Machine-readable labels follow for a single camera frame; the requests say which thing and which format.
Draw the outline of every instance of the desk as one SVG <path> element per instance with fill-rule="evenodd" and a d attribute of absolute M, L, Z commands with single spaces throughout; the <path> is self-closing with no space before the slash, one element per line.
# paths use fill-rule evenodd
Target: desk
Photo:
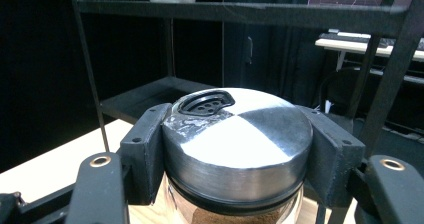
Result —
<path fill-rule="evenodd" d="M 343 66 L 343 61 L 346 55 L 346 52 L 364 54 L 367 49 L 366 43 L 358 42 L 347 42 L 347 41 L 337 41 L 329 39 L 318 39 L 315 42 L 316 46 L 324 47 L 327 50 L 339 51 L 339 57 L 337 59 L 337 68 L 340 70 Z M 376 56 L 389 57 L 392 53 L 393 46 L 388 46 L 387 48 L 377 48 Z M 415 51 L 414 61 L 424 62 L 424 51 Z"/>
<path fill-rule="evenodd" d="M 110 150 L 119 148 L 121 139 L 132 125 L 116 120 L 106 125 Z M 20 191 L 26 202 L 35 201 L 75 182 L 80 163 L 92 154 L 103 152 L 102 135 L 99 129 L 69 143 L 29 160 L 0 174 L 0 193 Z M 297 223 L 315 223 L 317 204 L 304 198 Z M 130 206 L 132 224 L 166 223 L 165 204 L 162 193 L 153 206 Z M 351 208 L 345 223 L 355 223 Z"/>

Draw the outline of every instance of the metal lid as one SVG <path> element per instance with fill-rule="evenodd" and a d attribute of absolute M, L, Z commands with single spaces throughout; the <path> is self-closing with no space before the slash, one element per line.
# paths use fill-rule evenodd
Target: metal lid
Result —
<path fill-rule="evenodd" d="M 259 91 L 187 95 L 163 123 L 168 177 L 191 196 L 237 207 L 269 206 L 303 182 L 312 141 L 308 119 Z"/>

